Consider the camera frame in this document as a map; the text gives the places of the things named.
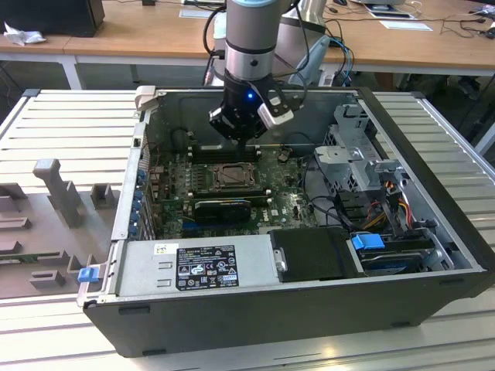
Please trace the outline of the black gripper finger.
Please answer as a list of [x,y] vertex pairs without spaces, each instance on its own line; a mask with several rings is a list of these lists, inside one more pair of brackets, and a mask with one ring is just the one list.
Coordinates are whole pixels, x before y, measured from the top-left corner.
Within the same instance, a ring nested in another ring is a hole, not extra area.
[[227,107],[218,107],[209,112],[210,125],[224,138],[235,141],[238,154],[244,153],[244,136],[240,118]]
[[242,151],[245,151],[250,141],[259,139],[266,131],[265,123],[260,117],[250,117],[243,126]]

